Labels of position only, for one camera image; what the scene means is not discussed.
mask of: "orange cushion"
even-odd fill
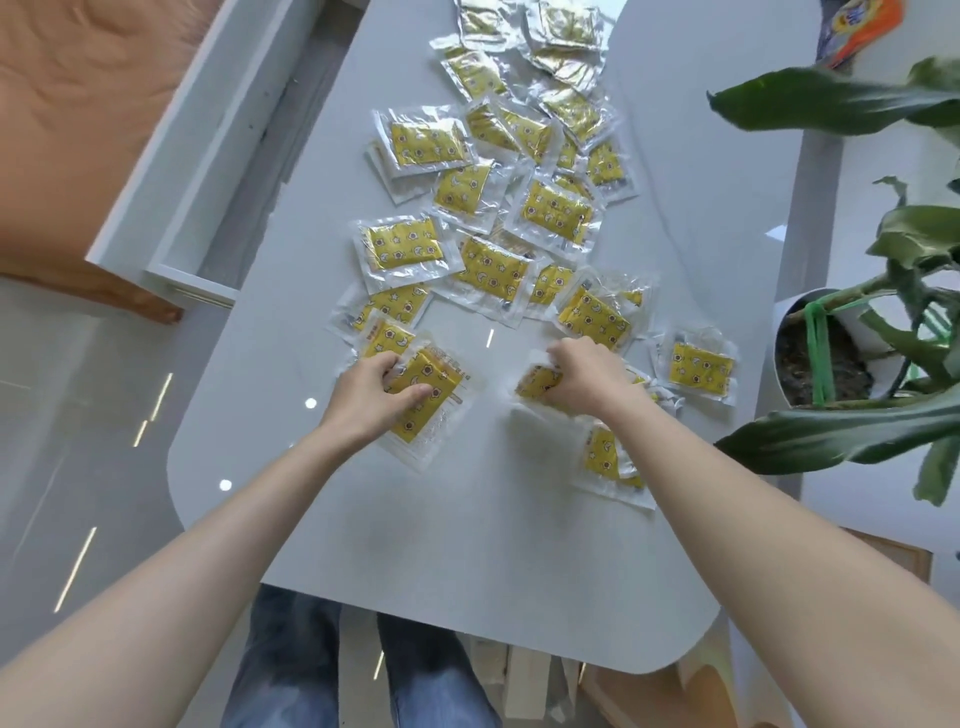
[[[86,253],[222,2],[0,3],[0,252]]]

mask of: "person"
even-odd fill
[[[605,348],[564,339],[550,353],[564,378],[547,397],[613,431],[807,725],[957,724],[960,617],[946,601],[662,412]],[[346,371],[315,430],[0,671],[4,726],[175,726],[327,479],[427,396],[423,385],[384,392],[395,364],[382,353]],[[260,592],[225,724],[337,724],[335,612]],[[444,641],[455,636],[392,618],[380,632],[398,725],[498,724],[462,648]]]

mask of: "finger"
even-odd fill
[[[399,414],[400,412],[406,412],[411,407],[416,407],[432,393],[433,387],[429,384],[414,384],[395,395],[390,395],[390,400],[395,412]]]

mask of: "jeans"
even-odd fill
[[[340,604],[266,584],[223,728],[337,728]],[[499,728],[467,653],[448,629],[377,615],[397,728]]]

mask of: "hand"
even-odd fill
[[[320,429],[342,443],[348,457],[390,429],[401,414],[433,391],[429,384],[415,384],[395,395],[384,392],[383,377],[398,359],[393,352],[360,359],[337,379]]]
[[[561,339],[547,352],[564,373],[560,384],[543,395],[549,404],[607,422],[626,401],[650,401],[643,385],[632,383],[623,359],[588,336]]]

